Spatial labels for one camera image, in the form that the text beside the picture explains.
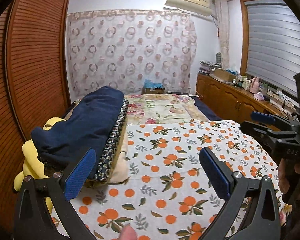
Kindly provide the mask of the right hand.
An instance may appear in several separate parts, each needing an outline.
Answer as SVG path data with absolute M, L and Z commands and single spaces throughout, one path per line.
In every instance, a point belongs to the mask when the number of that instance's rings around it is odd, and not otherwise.
M 300 200 L 300 162 L 281 159 L 279 164 L 279 188 L 283 201 L 293 205 Z

